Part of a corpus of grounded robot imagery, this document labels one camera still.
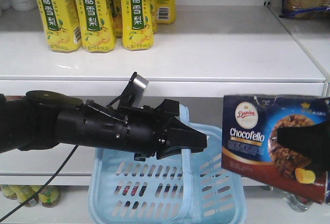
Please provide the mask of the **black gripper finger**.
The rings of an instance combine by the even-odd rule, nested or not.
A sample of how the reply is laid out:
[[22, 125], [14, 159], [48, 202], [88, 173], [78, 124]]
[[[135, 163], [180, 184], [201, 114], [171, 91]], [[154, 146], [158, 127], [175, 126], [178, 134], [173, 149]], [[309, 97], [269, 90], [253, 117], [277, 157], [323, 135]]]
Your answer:
[[278, 128], [277, 143], [308, 157], [319, 170], [329, 171], [329, 121]]

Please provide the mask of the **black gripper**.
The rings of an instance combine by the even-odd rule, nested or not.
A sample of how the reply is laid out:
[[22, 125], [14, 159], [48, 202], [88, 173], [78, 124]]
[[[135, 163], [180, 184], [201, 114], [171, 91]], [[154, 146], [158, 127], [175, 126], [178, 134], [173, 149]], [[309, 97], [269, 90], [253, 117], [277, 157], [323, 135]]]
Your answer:
[[165, 99], [158, 107], [103, 107], [87, 101], [78, 109], [60, 111], [55, 139], [59, 143], [135, 153], [136, 160], [161, 160], [182, 149], [201, 152], [207, 136], [177, 119], [178, 101]]

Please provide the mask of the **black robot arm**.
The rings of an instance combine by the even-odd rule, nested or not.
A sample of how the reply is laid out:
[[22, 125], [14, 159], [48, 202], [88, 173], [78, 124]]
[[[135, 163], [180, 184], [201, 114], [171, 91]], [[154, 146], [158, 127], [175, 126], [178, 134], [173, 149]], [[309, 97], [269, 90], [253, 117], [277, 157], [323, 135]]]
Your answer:
[[205, 134], [179, 121], [177, 101], [165, 99], [155, 108], [137, 108], [134, 100], [124, 92], [113, 108], [51, 91], [29, 91], [16, 100], [2, 96], [1, 152], [72, 144], [132, 152], [136, 161], [144, 161], [207, 147]]

